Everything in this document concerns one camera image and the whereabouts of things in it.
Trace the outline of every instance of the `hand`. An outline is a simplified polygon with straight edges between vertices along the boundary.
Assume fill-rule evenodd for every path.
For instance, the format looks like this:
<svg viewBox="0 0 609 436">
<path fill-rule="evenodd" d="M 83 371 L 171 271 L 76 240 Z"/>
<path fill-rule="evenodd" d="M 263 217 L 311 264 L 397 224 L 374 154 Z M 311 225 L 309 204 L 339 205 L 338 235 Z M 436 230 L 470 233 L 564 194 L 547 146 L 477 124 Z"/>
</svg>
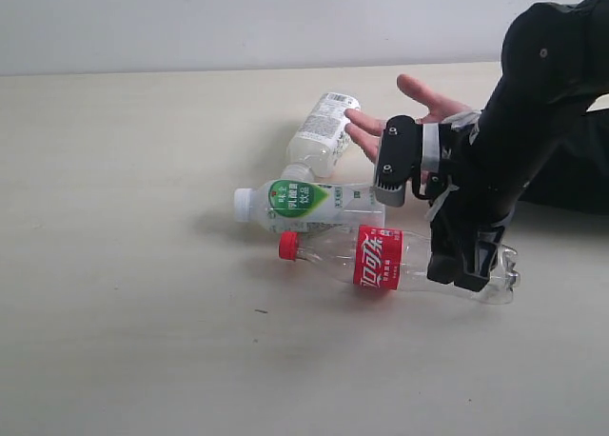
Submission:
<svg viewBox="0 0 609 436">
<path fill-rule="evenodd" d="M 398 76 L 398 89 L 407 97 L 427 107 L 428 114 L 417 120 L 420 124 L 439 123 L 446 117 L 472 109 L 440 95 L 423 82 L 406 74 Z M 347 134 L 372 163 L 376 162 L 379 137 L 383 134 L 386 121 L 375 119 L 356 109 L 348 109 L 344 115 L 351 121 L 345 127 Z"/>
</svg>

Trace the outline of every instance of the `white wall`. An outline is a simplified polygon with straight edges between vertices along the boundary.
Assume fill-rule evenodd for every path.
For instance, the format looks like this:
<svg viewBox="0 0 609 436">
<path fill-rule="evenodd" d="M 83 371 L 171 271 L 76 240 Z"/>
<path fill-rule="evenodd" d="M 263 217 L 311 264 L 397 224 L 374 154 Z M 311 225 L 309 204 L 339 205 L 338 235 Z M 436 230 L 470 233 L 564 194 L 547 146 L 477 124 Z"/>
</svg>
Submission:
<svg viewBox="0 0 609 436">
<path fill-rule="evenodd" d="M 534 1 L 0 0 L 0 74 L 493 60 Z"/>
</svg>

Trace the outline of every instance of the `green label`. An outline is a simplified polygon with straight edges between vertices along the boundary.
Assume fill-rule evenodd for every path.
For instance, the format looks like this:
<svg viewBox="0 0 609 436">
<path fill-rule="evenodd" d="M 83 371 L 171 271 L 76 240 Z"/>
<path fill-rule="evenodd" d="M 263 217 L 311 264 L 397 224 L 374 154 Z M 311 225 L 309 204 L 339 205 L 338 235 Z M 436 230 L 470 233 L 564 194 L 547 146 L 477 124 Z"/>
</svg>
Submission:
<svg viewBox="0 0 609 436">
<path fill-rule="evenodd" d="M 268 202 L 277 215 L 288 218 L 306 216 L 324 202 L 328 192 L 306 182 L 276 181 L 268 191 Z"/>
</svg>

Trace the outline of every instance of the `red bottle cap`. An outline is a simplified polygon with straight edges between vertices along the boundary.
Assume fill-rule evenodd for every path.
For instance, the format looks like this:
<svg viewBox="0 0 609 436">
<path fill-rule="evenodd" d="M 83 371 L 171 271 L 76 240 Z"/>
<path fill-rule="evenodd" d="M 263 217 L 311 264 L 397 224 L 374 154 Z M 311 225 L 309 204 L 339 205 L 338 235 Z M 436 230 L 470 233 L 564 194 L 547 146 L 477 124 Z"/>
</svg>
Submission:
<svg viewBox="0 0 609 436">
<path fill-rule="evenodd" d="M 294 231 L 286 231 L 282 233 L 279 240 L 279 258 L 282 260 L 296 261 L 296 252 L 298 251 L 298 233 Z"/>
</svg>

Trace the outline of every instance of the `white bottle cap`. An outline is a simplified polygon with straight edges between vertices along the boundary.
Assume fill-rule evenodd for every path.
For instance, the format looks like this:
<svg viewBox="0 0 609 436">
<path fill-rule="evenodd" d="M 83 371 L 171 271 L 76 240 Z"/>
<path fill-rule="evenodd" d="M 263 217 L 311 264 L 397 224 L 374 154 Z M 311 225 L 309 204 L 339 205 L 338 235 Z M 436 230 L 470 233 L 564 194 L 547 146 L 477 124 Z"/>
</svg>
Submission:
<svg viewBox="0 0 609 436">
<path fill-rule="evenodd" d="M 252 188 L 237 188 L 235 190 L 234 208 L 236 222 L 246 223 L 250 221 L 251 195 L 253 192 Z"/>
<path fill-rule="evenodd" d="M 313 182 L 315 181 L 315 175 L 311 168 L 307 165 L 293 163 L 285 167 L 282 172 L 282 179 L 297 182 Z"/>
</svg>

